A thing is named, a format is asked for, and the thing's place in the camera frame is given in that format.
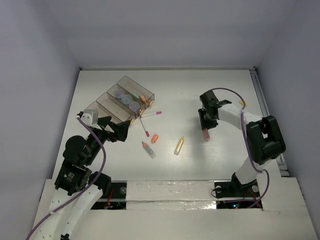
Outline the pink highlighter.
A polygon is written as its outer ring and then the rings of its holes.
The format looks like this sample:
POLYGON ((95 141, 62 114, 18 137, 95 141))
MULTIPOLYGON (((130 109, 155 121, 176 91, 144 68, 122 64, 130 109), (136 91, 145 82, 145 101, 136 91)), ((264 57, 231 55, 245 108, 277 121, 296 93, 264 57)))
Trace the pink highlighter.
POLYGON ((204 141, 208 142, 210 140, 210 134, 209 134, 208 129, 204 129, 202 131, 202 134, 203 134, 204 141))

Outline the clear tape roll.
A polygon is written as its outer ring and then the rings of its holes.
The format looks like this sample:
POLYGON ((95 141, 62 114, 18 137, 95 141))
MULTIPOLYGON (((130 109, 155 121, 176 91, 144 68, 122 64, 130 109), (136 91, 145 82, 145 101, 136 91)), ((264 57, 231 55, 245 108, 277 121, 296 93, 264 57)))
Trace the clear tape roll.
POLYGON ((125 95, 125 91, 123 89, 117 89, 113 95, 116 99, 120 100, 125 95))

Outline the yellow highlighter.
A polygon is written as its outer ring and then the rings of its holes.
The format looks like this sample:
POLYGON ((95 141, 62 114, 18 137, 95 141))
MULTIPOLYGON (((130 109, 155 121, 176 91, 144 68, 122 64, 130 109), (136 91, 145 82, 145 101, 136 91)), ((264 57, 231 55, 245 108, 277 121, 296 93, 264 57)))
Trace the yellow highlighter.
POLYGON ((184 139, 184 137, 182 136, 182 137, 179 139, 179 141, 178 141, 178 143, 177 143, 177 145, 176 145, 176 147, 175 147, 175 150, 174 150, 174 154, 175 154, 176 156, 179 155, 179 153, 180 153, 180 151, 181 151, 181 149, 182 149, 182 146, 183 146, 183 144, 184 144, 184 141, 185 141, 185 139, 184 139))

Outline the orange highlighter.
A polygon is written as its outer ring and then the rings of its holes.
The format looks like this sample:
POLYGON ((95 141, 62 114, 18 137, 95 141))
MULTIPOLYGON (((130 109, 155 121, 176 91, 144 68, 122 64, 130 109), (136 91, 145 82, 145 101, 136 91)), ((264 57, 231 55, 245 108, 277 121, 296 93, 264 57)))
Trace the orange highlighter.
POLYGON ((145 97, 143 94, 140 94, 139 97, 140 97, 140 99, 141 99, 142 102, 144 102, 144 103, 147 102, 147 99, 146 99, 146 97, 145 97))

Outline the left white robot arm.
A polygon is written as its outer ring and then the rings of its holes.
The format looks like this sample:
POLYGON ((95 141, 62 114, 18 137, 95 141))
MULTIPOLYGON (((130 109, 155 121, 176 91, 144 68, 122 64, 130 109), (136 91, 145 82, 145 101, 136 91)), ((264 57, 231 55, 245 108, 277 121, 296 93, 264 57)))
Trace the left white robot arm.
POLYGON ((104 143, 124 142, 131 122, 114 123, 110 116, 84 112, 76 119, 89 135, 74 135, 66 141, 48 213, 33 227, 29 240, 72 239, 96 201, 112 195, 112 179, 103 173, 107 161, 104 143))

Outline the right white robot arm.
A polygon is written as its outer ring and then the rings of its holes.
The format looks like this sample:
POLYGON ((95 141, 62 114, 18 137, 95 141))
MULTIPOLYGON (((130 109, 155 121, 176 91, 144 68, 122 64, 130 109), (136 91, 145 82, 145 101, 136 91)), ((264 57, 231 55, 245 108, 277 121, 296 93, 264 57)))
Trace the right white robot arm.
POLYGON ((208 131, 226 122, 242 131, 248 157, 242 166, 232 174, 230 190, 235 196, 242 196, 272 160, 286 150, 277 119, 245 111, 229 100, 218 100, 213 90, 199 97, 202 107, 198 110, 201 129, 208 131))

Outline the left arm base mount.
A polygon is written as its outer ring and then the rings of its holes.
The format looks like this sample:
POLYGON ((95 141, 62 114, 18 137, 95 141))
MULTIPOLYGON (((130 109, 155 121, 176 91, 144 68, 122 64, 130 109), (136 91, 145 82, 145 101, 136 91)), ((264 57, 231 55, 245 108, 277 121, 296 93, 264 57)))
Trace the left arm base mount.
POLYGON ((127 182, 113 181, 109 193, 104 194, 91 210, 125 210, 127 206, 127 182))

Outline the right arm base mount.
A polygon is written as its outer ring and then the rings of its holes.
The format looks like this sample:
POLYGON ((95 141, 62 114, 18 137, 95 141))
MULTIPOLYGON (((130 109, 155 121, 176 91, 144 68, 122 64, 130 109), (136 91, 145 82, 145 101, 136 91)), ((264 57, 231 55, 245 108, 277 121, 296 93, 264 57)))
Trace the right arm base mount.
POLYGON ((260 191, 255 181, 253 185, 243 189, 236 189, 230 181, 218 181, 210 192, 216 199, 217 209, 249 209, 262 208, 260 191))

